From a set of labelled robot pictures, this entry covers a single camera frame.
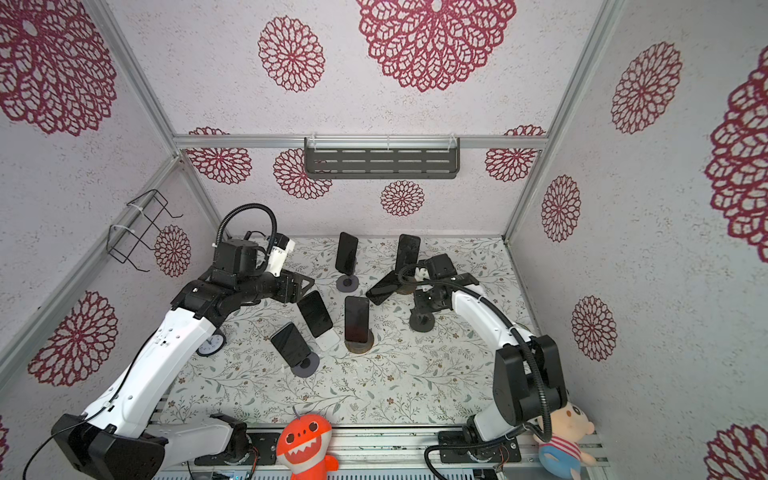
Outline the black stand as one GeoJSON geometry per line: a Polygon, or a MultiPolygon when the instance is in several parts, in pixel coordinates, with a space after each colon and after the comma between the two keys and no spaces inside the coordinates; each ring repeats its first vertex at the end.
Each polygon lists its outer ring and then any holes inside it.
{"type": "Polygon", "coordinates": [[[434,329],[435,317],[430,309],[421,309],[414,307],[410,311],[409,326],[419,333],[427,333],[434,329]]]}

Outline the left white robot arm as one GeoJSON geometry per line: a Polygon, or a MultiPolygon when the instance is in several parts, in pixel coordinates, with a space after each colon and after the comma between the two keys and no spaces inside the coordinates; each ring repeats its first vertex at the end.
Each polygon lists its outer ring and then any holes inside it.
{"type": "Polygon", "coordinates": [[[78,472],[93,479],[151,479],[202,456],[240,463],[250,455],[246,425],[225,414],[198,424],[149,426],[181,369],[232,313],[264,299],[295,303],[314,283],[284,269],[295,243],[277,230],[265,247],[247,237],[226,238],[228,223],[248,210],[262,211],[277,224],[273,211],[260,203],[230,211],[218,227],[212,265],[174,297],[126,370],[82,414],[64,414],[54,424],[50,438],[78,472]]]}

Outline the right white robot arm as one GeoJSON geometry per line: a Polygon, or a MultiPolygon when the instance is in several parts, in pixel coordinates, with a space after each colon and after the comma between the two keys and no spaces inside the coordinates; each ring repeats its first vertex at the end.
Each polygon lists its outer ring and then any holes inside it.
{"type": "Polygon", "coordinates": [[[555,341],[510,320],[479,280],[458,274],[446,255],[406,264],[396,275],[424,294],[432,309],[449,309],[467,322],[493,355],[492,403],[468,418],[467,440],[491,444],[528,431],[550,441],[553,413],[568,402],[555,341]]]}

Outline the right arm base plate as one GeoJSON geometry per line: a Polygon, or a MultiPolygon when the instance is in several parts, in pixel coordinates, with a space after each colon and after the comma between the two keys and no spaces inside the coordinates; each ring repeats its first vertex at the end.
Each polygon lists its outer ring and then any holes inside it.
{"type": "Polygon", "coordinates": [[[519,463],[522,454],[516,438],[503,437],[498,443],[478,447],[473,444],[469,448],[459,446],[469,445],[465,435],[459,431],[440,431],[438,433],[438,450],[440,462],[443,464],[464,463],[519,463]]]}

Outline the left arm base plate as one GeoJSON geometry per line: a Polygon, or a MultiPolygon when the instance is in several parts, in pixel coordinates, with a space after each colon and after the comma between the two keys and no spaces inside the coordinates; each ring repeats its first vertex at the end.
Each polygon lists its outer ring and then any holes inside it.
{"type": "Polygon", "coordinates": [[[237,435],[219,454],[196,458],[194,466],[270,466],[276,463],[276,448],[280,434],[277,432],[248,432],[237,435]]]}

